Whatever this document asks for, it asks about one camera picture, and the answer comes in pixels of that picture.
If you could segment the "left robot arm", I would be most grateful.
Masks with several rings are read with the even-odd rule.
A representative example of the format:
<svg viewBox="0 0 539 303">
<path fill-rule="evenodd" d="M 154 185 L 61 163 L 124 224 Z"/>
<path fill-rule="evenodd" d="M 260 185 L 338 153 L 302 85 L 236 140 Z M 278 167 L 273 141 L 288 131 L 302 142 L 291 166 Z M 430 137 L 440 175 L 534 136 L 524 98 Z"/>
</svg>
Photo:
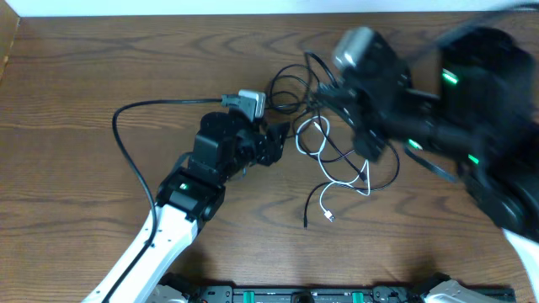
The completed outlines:
<svg viewBox="0 0 539 303">
<path fill-rule="evenodd" d="M 224 201 L 225 183 L 280 160 L 290 123 L 265 125 L 237 111 L 206 114 L 193 151 L 161 182 L 142 229 L 87 302 L 144 302 Z"/>
</svg>

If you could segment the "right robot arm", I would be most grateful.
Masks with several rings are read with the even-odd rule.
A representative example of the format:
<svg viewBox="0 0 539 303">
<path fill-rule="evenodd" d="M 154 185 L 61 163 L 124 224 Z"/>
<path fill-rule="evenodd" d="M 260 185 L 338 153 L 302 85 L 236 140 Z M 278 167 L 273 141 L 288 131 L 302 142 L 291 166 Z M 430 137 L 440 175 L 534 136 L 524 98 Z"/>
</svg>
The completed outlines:
<svg viewBox="0 0 539 303">
<path fill-rule="evenodd" d="M 538 285 L 538 124 L 533 117 L 533 57 L 504 31 L 475 27 L 436 44 L 438 94 L 413 87 L 408 61 L 376 31 L 345 33 L 334 52 L 339 81 L 316 100 L 353 132 L 355 151 L 376 161 L 392 141 L 410 157 L 423 150 L 456 164 L 477 207 L 516 250 L 532 287 Z"/>
</svg>

